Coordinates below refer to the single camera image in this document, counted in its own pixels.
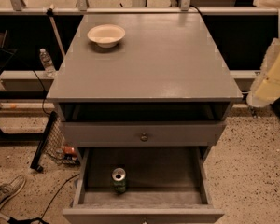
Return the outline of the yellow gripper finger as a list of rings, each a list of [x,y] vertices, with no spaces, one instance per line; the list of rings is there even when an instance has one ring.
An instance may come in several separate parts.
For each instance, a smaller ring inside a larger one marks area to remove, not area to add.
[[[280,39],[274,38],[268,47],[253,81],[246,101],[253,107],[273,104],[280,98]]]

